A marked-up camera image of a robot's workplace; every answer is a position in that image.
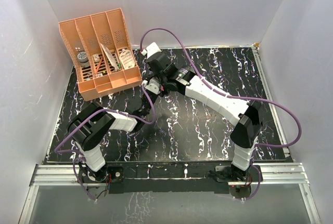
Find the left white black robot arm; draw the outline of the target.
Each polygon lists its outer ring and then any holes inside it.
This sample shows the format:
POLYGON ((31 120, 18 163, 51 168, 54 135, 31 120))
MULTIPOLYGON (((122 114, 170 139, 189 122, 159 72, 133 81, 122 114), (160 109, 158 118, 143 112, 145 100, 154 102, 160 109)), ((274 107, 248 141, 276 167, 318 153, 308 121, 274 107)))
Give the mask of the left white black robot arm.
POLYGON ((72 139, 85 158, 87 167, 85 173, 90 180, 101 182, 107 177, 108 165, 99 146, 105 134, 110 130, 129 133, 139 131, 145 123, 135 117, 146 117, 153 103, 154 100, 149 102, 145 96, 142 96, 140 106, 131 108, 122 115, 117 111, 103 111, 96 114, 103 107, 97 102, 92 102, 71 120, 67 131, 73 134, 72 139))

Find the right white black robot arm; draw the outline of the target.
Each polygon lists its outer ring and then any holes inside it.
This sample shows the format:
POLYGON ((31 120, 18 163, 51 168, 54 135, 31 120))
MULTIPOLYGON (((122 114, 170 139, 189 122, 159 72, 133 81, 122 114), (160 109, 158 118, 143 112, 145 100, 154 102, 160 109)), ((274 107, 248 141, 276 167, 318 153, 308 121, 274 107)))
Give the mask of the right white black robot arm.
POLYGON ((145 88, 159 96, 171 91, 198 100, 225 117, 234 127, 230 134, 234 143, 234 157, 230 167, 213 172, 214 177, 244 181, 251 173, 255 145, 263 126, 260 102, 231 99, 226 92, 216 93, 217 87, 205 82, 195 74, 194 69, 183 66, 177 68, 162 51, 153 54, 142 50, 146 63, 153 76, 145 88))

